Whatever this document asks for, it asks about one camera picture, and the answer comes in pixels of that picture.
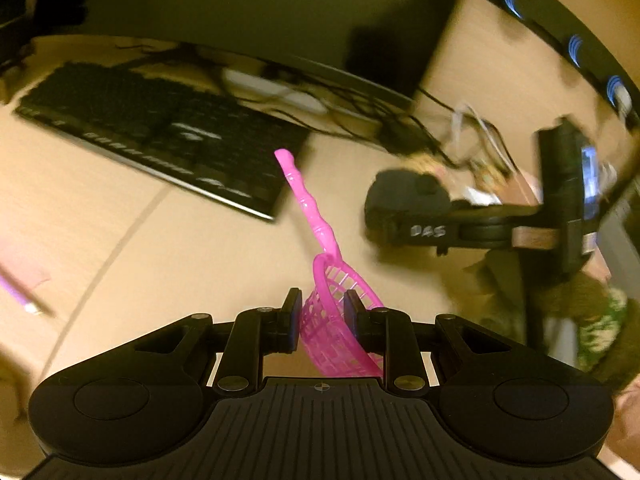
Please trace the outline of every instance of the black keyboard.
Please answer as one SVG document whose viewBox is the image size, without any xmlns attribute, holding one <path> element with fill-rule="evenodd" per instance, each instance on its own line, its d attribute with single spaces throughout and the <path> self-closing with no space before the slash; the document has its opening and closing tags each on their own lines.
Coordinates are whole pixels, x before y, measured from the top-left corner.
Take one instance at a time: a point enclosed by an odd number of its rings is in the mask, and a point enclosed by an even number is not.
<svg viewBox="0 0 640 480">
<path fill-rule="evenodd" d="M 286 148 L 297 156 L 309 135 L 211 92 L 89 63 L 55 70 L 16 113 L 267 220 L 286 187 L 273 152 Z"/>
</svg>

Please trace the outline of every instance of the pen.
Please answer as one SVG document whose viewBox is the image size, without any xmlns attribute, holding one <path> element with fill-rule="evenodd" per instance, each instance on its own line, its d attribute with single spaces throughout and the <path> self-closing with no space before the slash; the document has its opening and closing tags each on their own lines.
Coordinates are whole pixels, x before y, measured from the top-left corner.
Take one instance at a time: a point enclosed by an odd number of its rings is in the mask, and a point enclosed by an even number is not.
<svg viewBox="0 0 640 480">
<path fill-rule="evenodd" d="M 20 290 L 17 283 L 10 280 L 2 272 L 0 272 L 0 286 L 4 288 L 11 296 L 17 301 L 25 312 L 38 316 L 43 314 L 44 310 L 38 306 L 38 304 L 29 297 L 28 293 Z"/>
</svg>

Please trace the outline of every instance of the pink plastic basket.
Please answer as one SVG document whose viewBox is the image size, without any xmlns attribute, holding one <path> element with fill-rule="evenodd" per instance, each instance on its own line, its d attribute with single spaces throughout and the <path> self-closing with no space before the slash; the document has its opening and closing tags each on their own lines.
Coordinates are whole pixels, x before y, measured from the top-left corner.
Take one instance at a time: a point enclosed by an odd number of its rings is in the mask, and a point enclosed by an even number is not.
<svg viewBox="0 0 640 480">
<path fill-rule="evenodd" d="M 314 258 L 316 288 L 300 315 L 300 339 L 311 360 L 326 376 L 371 377 L 382 375 L 382 359 L 367 354 L 344 322 L 342 298 L 354 289 L 368 309 L 383 306 L 362 277 L 342 259 L 334 231 L 306 190 L 293 155 L 277 150 L 275 156 L 322 250 Z"/>
</svg>

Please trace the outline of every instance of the blue light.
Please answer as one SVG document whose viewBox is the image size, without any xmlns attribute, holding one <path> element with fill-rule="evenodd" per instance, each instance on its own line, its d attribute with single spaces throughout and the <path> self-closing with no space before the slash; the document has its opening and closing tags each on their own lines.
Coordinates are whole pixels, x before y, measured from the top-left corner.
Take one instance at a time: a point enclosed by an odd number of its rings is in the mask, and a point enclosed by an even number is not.
<svg viewBox="0 0 640 480">
<path fill-rule="evenodd" d="M 509 8 L 509 10 L 511 12 L 514 13 L 515 16 L 517 16 L 518 18 L 520 18 L 521 20 L 523 19 L 522 15 L 516 10 L 516 0 L 504 0 L 504 4 Z"/>
<path fill-rule="evenodd" d="M 574 62 L 574 65 L 580 68 L 580 63 L 578 63 L 578 51 L 582 46 L 582 38 L 577 34 L 574 34 L 569 40 L 569 57 L 571 61 Z"/>
<path fill-rule="evenodd" d="M 607 82 L 607 98 L 614 106 L 616 105 L 616 88 L 621 85 L 622 79 L 617 75 L 609 78 L 609 82 Z"/>
</svg>

